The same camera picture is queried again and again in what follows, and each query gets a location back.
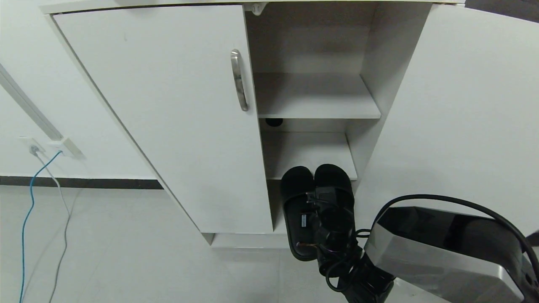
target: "silver metal panel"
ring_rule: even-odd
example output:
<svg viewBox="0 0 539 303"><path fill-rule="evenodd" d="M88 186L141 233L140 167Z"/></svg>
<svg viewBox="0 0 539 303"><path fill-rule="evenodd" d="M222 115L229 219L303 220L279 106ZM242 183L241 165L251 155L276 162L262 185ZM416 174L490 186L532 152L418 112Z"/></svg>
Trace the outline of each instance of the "silver metal panel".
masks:
<svg viewBox="0 0 539 303"><path fill-rule="evenodd" d="M500 266L396 236L375 224L365 253L378 268L454 303L520 303L524 295Z"/></svg>
<svg viewBox="0 0 539 303"><path fill-rule="evenodd" d="M53 141L62 140L62 134L50 123L43 113L34 105L23 90L17 85L15 80L0 64L0 85L11 95L24 112L34 121L35 124Z"/></svg>

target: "metal door handle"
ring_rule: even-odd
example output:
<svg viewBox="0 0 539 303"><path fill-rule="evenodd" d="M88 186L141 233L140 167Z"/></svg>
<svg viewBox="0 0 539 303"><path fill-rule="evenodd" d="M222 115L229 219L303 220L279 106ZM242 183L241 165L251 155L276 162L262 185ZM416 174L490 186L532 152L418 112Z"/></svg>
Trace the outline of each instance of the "metal door handle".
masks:
<svg viewBox="0 0 539 303"><path fill-rule="evenodd" d="M238 94L238 101L241 110L246 112L249 107L247 106L247 100L245 99L245 92L243 90L243 82L241 81L241 69L239 67L241 55L238 50L232 50L230 53L230 60L232 61L232 75L234 76L234 83L236 84L236 93Z"/></svg>

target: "wall outlet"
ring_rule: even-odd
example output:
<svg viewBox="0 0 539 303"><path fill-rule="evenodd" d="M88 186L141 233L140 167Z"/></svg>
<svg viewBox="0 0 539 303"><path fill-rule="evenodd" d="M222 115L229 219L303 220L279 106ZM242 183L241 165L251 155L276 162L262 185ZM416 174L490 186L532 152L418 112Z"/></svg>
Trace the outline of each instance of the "wall outlet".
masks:
<svg viewBox="0 0 539 303"><path fill-rule="evenodd" d="M84 158L84 155L82 154L80 149L78 149L75 146L75 143L73 143L73 141L71 141L71 139L69 138L63 138L61 141L51 141L47 145L50 146L55 153L61 151L62 155L67 157L75 159Z"/></svg>
<svg viewBox="0 0 539 303"><path fill-rule="evenodd" d="M21 141L22 144L24 144L24 146L27 147L27 151L30 152L30 147L31 146L36 146L37 148L39 148L39 151L41 153L44 153L45 152L45 149L39 145L39 143L36 141L36 139L32 138L32 137L19 137L19 140Z"/></svg>

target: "white cabinet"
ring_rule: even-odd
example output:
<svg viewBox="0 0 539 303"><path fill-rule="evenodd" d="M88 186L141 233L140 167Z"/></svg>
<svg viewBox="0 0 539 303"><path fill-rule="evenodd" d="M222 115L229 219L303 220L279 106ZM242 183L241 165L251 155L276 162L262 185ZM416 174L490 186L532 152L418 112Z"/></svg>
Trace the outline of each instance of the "white cabinet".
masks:
<svg viewBox="0 0 539 303"><path fill-rule="evenodd" d="M356 191L356 225L422 193L489 207L525 235L539 229L537 54L537 23L435 5Z"/></svg>
<svg viewBox="0 0 539 303"><path fill-rule="evenodd" d="M54 20L201 231L273 231L241 5L104 10ZM241 54L246 112L232 75L234 49Z"/></svg>
<svg viewBox="0 0 539 303"><path fill-rule="evenodd" d="M526 231L533 220L499 206L539 194L537 24L421 2L52 18L171 194L201 232L216 234L214 246L286 247L277 185L297 165L342 167L359 227L391 198L418 192L471 199Z"/></svg>

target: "open cabinet door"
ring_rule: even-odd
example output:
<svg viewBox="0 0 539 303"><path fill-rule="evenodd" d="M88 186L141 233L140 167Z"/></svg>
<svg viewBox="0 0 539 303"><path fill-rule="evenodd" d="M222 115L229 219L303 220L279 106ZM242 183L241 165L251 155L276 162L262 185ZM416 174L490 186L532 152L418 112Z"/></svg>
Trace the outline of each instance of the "open cabinet door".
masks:
<svg viewBox="0 0 539 303"><path fill-rule="evenodd" d="M539 229L539 24L434 5L356 192L368 228L408 194L467 199ZM478 214L438 201L407 201Z"/></svg>
<svg viewBox="0 0 539 303"><path fill-rule="evenodd" d="M54 21L201 232L273 231L241 5L99 10Z"/></svg>

